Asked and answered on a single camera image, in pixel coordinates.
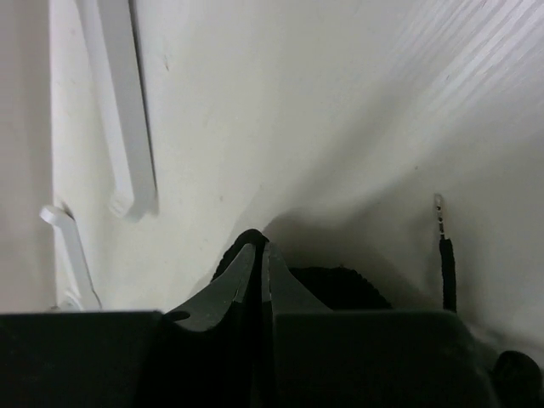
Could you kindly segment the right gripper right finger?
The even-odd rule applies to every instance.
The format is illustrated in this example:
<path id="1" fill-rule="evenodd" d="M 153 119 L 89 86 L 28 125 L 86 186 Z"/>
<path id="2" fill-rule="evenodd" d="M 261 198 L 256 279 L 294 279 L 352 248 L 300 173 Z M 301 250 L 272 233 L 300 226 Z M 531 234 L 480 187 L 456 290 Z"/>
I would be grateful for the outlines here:
<path id="1" fill-rule="evenodd" d="M 272 315 L 326 313 L 327 307 L 291 273 L 281 250 L 267 242 L 262 259 L 262 303 Z"/>

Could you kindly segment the black trousers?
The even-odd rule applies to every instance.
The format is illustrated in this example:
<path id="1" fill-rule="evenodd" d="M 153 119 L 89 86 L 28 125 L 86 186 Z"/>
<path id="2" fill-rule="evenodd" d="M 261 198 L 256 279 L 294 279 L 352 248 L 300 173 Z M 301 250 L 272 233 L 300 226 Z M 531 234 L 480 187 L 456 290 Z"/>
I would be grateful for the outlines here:
<path id="1" fill-rule="evenodd" d="M 445 233 L 443 197 L 434 196 L 439 226 L 440 272 L 443 309 L 455 313 L 456 264 L 451 239 Z M 392 304 L 363 276 L 353 269 L 291 268 L 293 276 L 325 306 L 333 310 L 391 309 Z M 503 407 L 542 407 L 543 375 L 526 354 L 502 352 L 491 371 L 491 380 Z"/>

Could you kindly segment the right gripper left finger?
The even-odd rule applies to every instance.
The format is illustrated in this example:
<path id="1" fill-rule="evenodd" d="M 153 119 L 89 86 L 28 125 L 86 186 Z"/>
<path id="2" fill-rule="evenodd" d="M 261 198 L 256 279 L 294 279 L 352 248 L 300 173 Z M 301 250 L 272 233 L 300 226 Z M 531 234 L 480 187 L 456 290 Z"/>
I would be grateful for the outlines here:
<path id="1" fill-rule="evenodd" d="M 166 317 L 188 332 L 204 334 L 216 329 L 233 305 L 245 302 L 255 256 L 255 246 L 246 244 L 217 279 Z"/>

